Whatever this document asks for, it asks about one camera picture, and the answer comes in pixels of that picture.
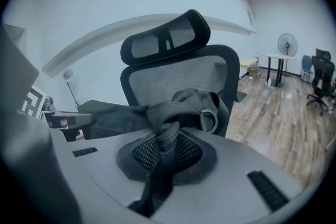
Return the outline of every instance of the desk surface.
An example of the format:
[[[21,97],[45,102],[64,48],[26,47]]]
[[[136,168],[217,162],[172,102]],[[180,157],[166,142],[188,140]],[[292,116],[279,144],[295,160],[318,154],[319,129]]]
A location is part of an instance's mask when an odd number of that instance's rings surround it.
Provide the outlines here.
[[[283,54],[261,54],[262,56],[270,57],[270,58],[277,58],[283,60],[295,60],[295,57],[283,55]]]
[[[262,170],[288,199],[293,199],[301,192],[301,187],[290,176],[251,147],[218,135],[188,128],[183,130],[193,132],[196,137],[202,138],[216,149],[217,165],[198,184],[174,186],[165,203],[151,217],[152,220],[176,224],[201,224],[204,219],[223,223],[247,223],[267,216],[271,213],[270,209],[246,176],[246,173],[254,170]],[[88,178],[95,182],[95,188],[99,186],[100,191],[103,190],[120,204],[128,206],[133,201],[140,200],[144,183],[129,180],[118,166],[115,156],[121,147],[149,132],[151,131],[138,131],[132,135],[69,142],[66,146],[71,150],[68,149],[66,157],[58,152],[65,151],[64,146],[56,147],[58,159],[63,158],[63,162],[59,161],[61,168],[69,168],[66,177],[76,172],[76,180],[71,181],[75,184],[71,188],[75,197],[82,192],[79,187],[82,186],[80,181],[84,179],[80,178],[86,172]],[[78,158],[71,152],[87,147],[95,147],[97,151]],[[73,169],[69,165],[70,161],[77,163]]]
[[[251,65],[257,62],[257,59],[239,59],[240,67],[249,68]]]

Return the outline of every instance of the gray cloth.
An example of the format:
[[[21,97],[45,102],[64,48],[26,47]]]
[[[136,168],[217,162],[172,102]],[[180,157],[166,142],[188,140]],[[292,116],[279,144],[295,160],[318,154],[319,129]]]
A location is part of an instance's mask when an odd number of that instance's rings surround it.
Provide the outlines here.
[[[101,138],[134,132],[152,127],[157,135],[158,145],[162,152],[173,148],[181,127],[201,129],[200,114],[203,109],[210,109],[223,117],[218,128],[227,123],[228,115],[225,104],[216,93],[186,89],[178,91],[170,102],[162,102],[153,106],[126,106],[99,101],[88,101],[78,106],[80,113],[93,113],[94,124],[83,128],[86,139]],[[214,121],[204,115],[207,130],[211,130]]]

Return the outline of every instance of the white table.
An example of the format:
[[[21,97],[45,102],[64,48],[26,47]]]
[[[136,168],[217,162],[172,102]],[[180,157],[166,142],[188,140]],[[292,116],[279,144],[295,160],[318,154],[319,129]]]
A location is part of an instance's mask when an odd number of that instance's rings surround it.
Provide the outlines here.
[[[262,56],[268,57],[268,69],[267,69],[267,79],[269,79],[269,73],[271,70],[271,58],[279,59],[278,61],[278,71],[277,71],[277,78],[276,80],[272,80],[272,86],[280,87],[281,84],[281,78],[282,78],[282,70],[284,69],[284,60],[295,60],[295,57],[283,55],[283,54],[261,54]]]

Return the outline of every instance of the black vent slot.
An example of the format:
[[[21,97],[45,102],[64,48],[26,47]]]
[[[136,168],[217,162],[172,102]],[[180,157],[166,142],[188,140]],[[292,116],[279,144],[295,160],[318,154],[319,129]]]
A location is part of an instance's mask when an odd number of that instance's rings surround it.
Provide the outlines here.
[[[72,153],[77,158],[77,157],[80,157],[80,156],[88,155],[88,154],[96,152],[96,151],[98,151],[98,150],[95,147],[88,147],[88,148],[84,148],[82,150],[73,151]]]
[[[247,177],[273,212],[288,203],[288,199],[263,172],[253,171]]]

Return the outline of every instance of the table leg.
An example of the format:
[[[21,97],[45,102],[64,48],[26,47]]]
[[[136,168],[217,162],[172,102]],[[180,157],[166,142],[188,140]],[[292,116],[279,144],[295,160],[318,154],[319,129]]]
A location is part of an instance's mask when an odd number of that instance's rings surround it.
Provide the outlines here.
[[[268,69],[267,69],[267,79],[266,82],[268,83],[269,80],[269,72],[271,71],[271,58],[268,57]]]
[[[279,77],[279,82],[281,82],[281,79],[282,79],[282,71],[283,71],[283,69],[284,69],[284,60],[282,59],[281,60],[281,71],[280,71],[280,77]]]
[[[279,84],[280,69],[281,69],[281,59],[279,59],[278,61],[278,72],[277,72],[277,79],[275,81],[275,87],[277,87]]]

